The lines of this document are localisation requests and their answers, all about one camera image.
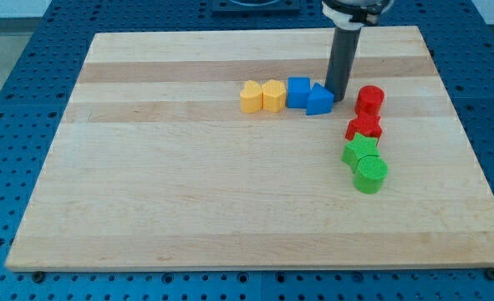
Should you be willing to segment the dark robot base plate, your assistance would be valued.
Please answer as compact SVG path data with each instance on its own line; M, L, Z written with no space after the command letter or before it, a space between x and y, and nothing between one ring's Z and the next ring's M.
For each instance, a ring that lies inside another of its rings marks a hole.
M299 0L210 0L213 15L299 13Z

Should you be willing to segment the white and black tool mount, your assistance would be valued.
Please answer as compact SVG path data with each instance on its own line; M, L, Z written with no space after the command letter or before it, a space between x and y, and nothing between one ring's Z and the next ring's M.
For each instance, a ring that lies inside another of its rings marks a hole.
M322 0L323 14L343 30L355 31L363 26L377 26L394 0Z

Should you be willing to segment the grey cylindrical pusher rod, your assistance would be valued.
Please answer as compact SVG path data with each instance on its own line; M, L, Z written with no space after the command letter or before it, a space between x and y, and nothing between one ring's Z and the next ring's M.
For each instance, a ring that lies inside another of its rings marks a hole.
M328 60L324 87L334 95L334 102L344 98L361 30L336 27Z

